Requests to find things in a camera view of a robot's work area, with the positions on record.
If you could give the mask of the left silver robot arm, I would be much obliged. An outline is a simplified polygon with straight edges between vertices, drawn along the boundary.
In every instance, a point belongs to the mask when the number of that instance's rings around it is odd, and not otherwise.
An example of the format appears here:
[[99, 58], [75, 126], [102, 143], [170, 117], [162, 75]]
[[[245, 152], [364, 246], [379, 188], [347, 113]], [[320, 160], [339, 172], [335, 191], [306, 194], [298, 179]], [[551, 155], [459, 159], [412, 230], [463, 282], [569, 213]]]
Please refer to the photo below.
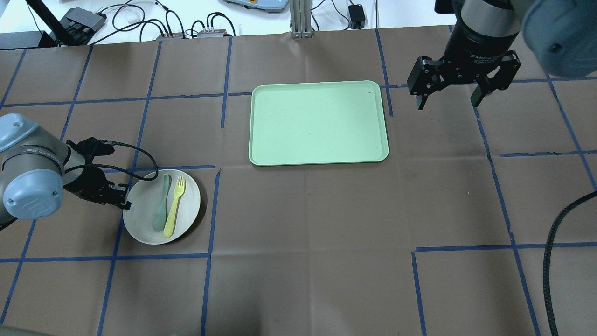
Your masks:
[[92, 160], [114, 153], [114, 143], [88, 138], [63, 143], [21, 113], [0, 119], [1, 228], [60, 209], [68, 191], [83, 200], [128, 210], [128, 185], [106, 178]]

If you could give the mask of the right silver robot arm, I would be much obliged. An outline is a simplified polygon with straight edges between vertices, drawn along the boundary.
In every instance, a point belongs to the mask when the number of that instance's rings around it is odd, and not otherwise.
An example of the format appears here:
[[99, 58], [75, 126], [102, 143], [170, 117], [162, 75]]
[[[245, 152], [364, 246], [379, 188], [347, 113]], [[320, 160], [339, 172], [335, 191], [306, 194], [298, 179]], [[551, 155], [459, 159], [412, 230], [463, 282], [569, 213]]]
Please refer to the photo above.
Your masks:
[[511, 46], [518, 35], [550, 75], [581, 78], [596, 72], [594, 0], [437, 0], [439, 14], [456, 24], [442, 57], [420, 56], [407, 85], [423, 109], [428, 97], [455, 84], [476, 83], [475, 108], [514, 81], [521, 61]]

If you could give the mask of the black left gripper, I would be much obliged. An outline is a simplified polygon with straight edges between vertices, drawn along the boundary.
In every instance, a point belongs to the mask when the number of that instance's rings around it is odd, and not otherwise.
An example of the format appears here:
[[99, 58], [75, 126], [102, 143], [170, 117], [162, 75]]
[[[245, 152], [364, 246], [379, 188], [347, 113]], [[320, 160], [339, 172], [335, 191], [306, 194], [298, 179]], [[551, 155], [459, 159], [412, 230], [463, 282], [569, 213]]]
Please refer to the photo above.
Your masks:
[[132, 203], [125, 200], [129, 186], [125, 183], [115, 184], [106, 178], [103, 170], [97, 167], [66, 169], [64, 174], [64, 189], [75, 194], [80, 199], [98, 204], [109, 204], [128, 211]]

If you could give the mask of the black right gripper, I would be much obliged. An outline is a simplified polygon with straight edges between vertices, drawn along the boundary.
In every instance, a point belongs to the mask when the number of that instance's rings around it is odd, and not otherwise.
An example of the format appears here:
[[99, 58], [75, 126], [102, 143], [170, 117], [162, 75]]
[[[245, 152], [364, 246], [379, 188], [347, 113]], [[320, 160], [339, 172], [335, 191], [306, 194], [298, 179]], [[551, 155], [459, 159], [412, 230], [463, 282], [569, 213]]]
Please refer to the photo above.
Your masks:
[[474, 108], [494, 91], [506, 90], [521, 67], [516, 51], [510, 49], [515, 38], [454, 28], [442, 57], [420, 56], [409, 74], [409, 93], [416, 98], [417, 109], [450, 85], [476, 84], [470, 98]]

